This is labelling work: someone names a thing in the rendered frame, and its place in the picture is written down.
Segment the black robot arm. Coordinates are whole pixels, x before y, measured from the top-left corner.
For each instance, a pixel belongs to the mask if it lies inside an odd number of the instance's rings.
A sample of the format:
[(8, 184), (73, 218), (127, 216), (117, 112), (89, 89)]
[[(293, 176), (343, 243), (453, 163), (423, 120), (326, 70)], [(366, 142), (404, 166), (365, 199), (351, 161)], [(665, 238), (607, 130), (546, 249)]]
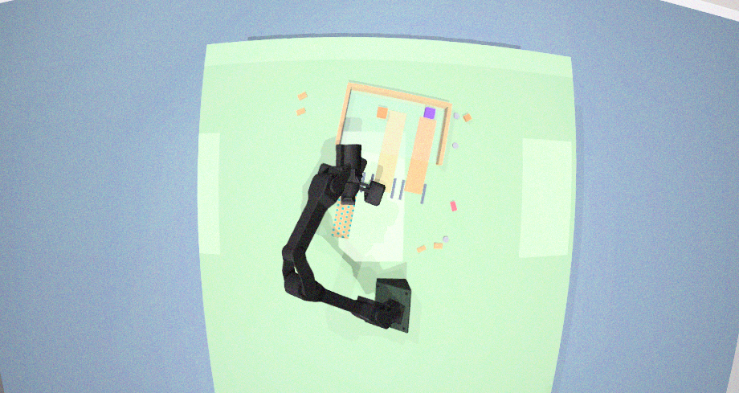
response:
[(312, 178), (307, 204), (282, 248), (282, 273), (285, 291), (290, 295), (349, 311), (364, 322), (387, 330), (395, 322), (402, 323), (404, 305), (391, 298), (383, 304), (359, 295), (354, 300), (325, 289), (315, 280), (305, 254), (326, 211), (340, 196), (341, 205), (355, 205), (361, 186), (356, 176), (363, 177), (366, 165), (367, 160), (361, 157), (361, 144), (336, 144), (336, 166), (328, 166)]

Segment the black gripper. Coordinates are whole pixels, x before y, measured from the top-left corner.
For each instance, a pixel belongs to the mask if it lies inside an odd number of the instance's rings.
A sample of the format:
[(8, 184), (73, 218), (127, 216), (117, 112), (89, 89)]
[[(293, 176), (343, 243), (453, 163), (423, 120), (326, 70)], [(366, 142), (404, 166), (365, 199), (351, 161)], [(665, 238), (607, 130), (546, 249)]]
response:
[[(318, 174), (322, 173), (322, 171), (326, 169), (328, 166), (330, 165), (322, 163), (318, 171)], [(366, 184), (366, 183), (361, 182), (361, 177), (358, 177), (358, 176), (356, 177), (359, 179), (361, 185), (365, 186), (365, 188), (360, 186), (360, 190), (364, 191), (364, 201), (376, 207), (379, 206), (380, 202), (382, 201), (382, 196), (386, 189), (385, 185), (375, 182), (375, 181), (371, 181), (370, 184)]]

